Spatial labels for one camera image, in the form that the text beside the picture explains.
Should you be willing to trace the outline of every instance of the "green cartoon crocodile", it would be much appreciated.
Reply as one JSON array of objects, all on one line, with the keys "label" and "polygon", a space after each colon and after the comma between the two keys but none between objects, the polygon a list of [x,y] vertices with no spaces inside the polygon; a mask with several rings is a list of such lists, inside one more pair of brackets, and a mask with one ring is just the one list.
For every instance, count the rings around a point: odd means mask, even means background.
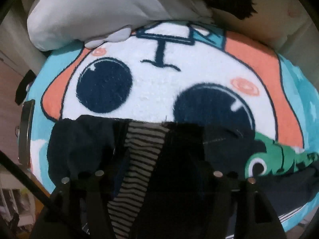
[{"label": "green cartoon crocodile", "polygon": [[296,172],[319,159],[318,153],[310,153],[302,148],[281,145],[257,132],[255,140],[262,141],[267,152],[255,153],[248,159],[245,166],[246,178],[256,174],[282,175],[288,171]]}]

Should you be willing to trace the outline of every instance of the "beige wall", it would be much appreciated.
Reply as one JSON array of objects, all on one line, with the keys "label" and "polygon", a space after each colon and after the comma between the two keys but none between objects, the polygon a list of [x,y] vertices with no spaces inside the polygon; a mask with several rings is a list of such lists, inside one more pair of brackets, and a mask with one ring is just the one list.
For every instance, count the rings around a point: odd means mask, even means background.
[{"label": "beige wall", "polygon": [[18,143],[15,126],[20,124],[21,106],[14,102],[22,76],[0,61],[0,149],[18,163]]}]

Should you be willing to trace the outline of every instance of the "cartoon blanket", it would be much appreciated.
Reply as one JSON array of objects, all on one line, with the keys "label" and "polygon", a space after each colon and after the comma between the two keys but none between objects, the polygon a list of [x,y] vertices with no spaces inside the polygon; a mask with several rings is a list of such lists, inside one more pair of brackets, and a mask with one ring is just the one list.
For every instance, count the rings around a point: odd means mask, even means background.
[{"label": "cartoon blanket", "polygon": [[32,171],[49,192],[52,127],[80,115],[246,128],[319,151],[319,95],[300,69],[266,46],[213,25],[158,22],[93,50],[70,44],[48,58],[30,99],[36,100]]}]

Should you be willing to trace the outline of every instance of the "cartoon character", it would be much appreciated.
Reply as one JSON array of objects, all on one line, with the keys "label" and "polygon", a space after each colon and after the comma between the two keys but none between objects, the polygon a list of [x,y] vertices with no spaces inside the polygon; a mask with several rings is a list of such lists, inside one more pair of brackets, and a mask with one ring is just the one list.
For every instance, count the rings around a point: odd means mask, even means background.
[{"label": "cartoon character", "polygon": [[319,159],[319,154],[302,148],[280,145],[268,137],[256,133],[255,140],[265,144],[266,152],[253,154],[245,166],[245,177],[257,175],[282,175],[306,168]]},{"label": "cartoon character", "polygon": [[216,124],[303,147],[275,52],[212,25],[158,22],[126,41],[84,48],[41,106],[52,121],[87,114]]}]

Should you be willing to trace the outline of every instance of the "orange ear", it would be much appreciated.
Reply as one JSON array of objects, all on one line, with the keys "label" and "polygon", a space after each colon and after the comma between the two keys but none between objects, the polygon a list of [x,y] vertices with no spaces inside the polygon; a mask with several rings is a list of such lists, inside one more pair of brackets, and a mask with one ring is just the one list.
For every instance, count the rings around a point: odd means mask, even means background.
[{"label": "orange ear", "polygon": [[89,49],[84,48],[78,57],[70,65],[68,65],[47,87],[41,99],[41,107],[44,115],[48,119],[52,121],[57,121],[60,119],[62,114],[61,108],[63,96],[67,89],[69,80],[76,68],[89,52]]},{"label": "orange ear", "polygon": [[277,54],[270,48],[231,31],[226,32],[225,51],[250,66],[264,83],[277,117],[278,142],[303,148],[299,122],[282,87]]}]

